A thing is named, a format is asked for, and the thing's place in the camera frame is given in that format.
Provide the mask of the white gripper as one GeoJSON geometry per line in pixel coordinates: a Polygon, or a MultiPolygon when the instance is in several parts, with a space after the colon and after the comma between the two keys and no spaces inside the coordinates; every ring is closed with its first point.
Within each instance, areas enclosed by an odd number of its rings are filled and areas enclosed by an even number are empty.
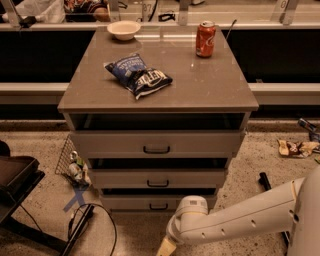
{"type": "Polygon", "coordinates": [[[166,236],[162,239],[156,256],[171,256],[176,250],[176,243],[196,241],[196,224],[208,215],[208,204],[201,196],[184,197],[174,215],[170,218],[166,236]]]}

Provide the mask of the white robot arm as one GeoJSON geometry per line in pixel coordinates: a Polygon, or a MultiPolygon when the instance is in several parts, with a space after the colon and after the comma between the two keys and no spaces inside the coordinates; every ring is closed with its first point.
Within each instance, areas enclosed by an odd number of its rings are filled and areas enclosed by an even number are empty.
{"type": "Polygon", "coordinates": [[[217,212],[201,196],[184,197],[156,256],[170,256],[182,244],[285,231],[287,256],[320,256],[320,168],[217,212]]]}

